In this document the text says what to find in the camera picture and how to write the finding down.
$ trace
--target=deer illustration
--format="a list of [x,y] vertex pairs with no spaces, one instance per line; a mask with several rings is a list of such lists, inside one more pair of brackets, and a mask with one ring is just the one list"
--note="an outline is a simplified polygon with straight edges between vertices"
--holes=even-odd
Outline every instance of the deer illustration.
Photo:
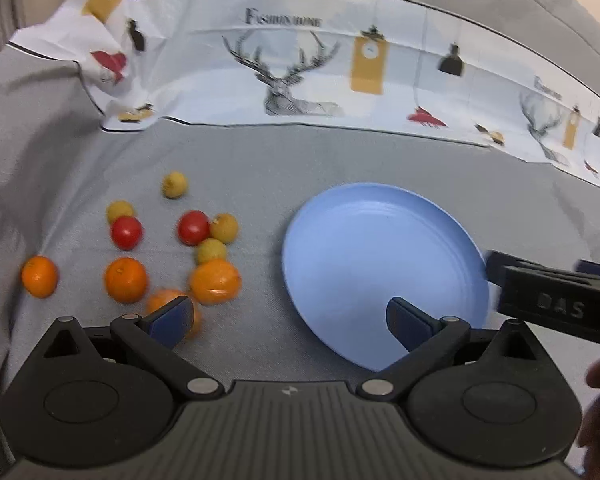
[[234,59],[238,63],[255,70],[258,80],[269,87],[264,101],[265,112],[268,115],[342,115],[342,108],[336,103],[316,103],[295,99],[290,90],[291,86],[303,80],[302,72],[315,70],[330,62],[340,48],[339,43],[336,42],[331,51],[325,54],[326,47],[324,43],[312,32],[311,34],[318,44],[318,52],[311,58],[311,61],[307,63],[304,50],[300,49],[300,61],[289,67],[284,76],[275,77],[270,72],[269,67],[260,59],[261,47],[256,48],[253,59],[250,59],[249,55],[242,51],[242,44],[252,32],[252,30],[248,30],[238,38],[238,41],[235,42],[235,50],[231,48],[226,38],[222,39],[224,40],[224,46],[234,56]]
[[523,115],[526,117],[526,120],[529,122],[529,124],[526,126],[526,129],[538,142],[538,144],[540,144],[542,152],[546,158],[553,160],[554,162],[558,162],[559,164],[568,166],[569,161],[564,156],[562,156],[560,153],[554,152],[554,150],[550,150],[542,143],[542,140],[546,137],[548,131],[551,128],[555,128],[562,122],[561,113],[558,112],[558,115],[555,117],[549,116],[549,119],[544,124],[541,126],[536,126],[536,107],[529,103],[531,97],[531,94],[528,94],[525,97],[522,97],[522,94],[520,94],[520,109],[522,110]]

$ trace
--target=clock illustration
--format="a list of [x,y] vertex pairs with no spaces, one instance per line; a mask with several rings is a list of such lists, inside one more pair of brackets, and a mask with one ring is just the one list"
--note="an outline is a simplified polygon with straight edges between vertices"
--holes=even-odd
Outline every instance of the clock illustration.
[[378,44],[373,40],[366,41],[362,46],[362,55],[367,59],[375,59],[378,57],[380,55]]
[[382,94],[388,43],[375,29],[354,40],[351,60],[351,89],[365,94]]

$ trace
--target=white printed fabric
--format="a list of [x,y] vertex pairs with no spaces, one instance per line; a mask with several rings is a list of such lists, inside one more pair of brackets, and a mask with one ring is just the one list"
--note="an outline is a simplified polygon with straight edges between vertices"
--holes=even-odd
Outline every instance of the white printed fabric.
[[67,0],[14,46],[80,64],[109,132],[302,123],[493,146],[600,186],[600,96],[407,0]]

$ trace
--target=yellow fruit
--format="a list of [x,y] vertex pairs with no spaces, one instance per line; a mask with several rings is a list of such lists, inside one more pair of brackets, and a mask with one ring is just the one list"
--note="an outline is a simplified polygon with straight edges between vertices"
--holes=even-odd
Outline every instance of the yellow fruit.
[[211,260],[226,260],[226,247],[220,240],[207,238],[198,245],[196,261],[201,265]]
[[107,207],[107,221],[113,224],[121,216],[136,216],[134,207],[126,200],[116,200]]
[[211,237],[220,240],[223,244],[230,244],[238,237],[240,226],[235,216],[229,213],[216,215],[211,222]]
[[180,198],[188,187],[187,177],[179,171],[171,171],[162,180],[162,194],[167,198]]

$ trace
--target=orange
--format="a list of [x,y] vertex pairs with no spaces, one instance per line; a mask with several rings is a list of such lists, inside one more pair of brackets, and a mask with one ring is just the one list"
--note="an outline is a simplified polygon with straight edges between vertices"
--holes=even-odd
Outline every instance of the orange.
[[32,296],[51,296],[58,285],[58,269],[46,256],[34,256],[22,267],[22,284]]
[[[169,303],[171,300],[175,300],[178,296],[189,296],[189,294],[180,290],[176,290],[175,288],[161,288],[157,290],[151,296],[149,296],[148,300],[146,300],[147,314],[155,312],[160,307]],[[187,333],[187,337],[196,335],[200,331],[200,326],[202,325],[202,313],[200,312],[200,308],[198,307],[196,300],[193,298],[190,299],[191,303],[193,304],[193,325],[191,326],[189,333]]]
[[148,278],[144,265],[133,258],[118,258],[104,271],[104,288],[120,303],[135,303],[144,296]]
[[211,260],[197,266],[189,277],[191,293],[202,304],[217,304],[235,298],[242,288],[240,272],[226,260]]

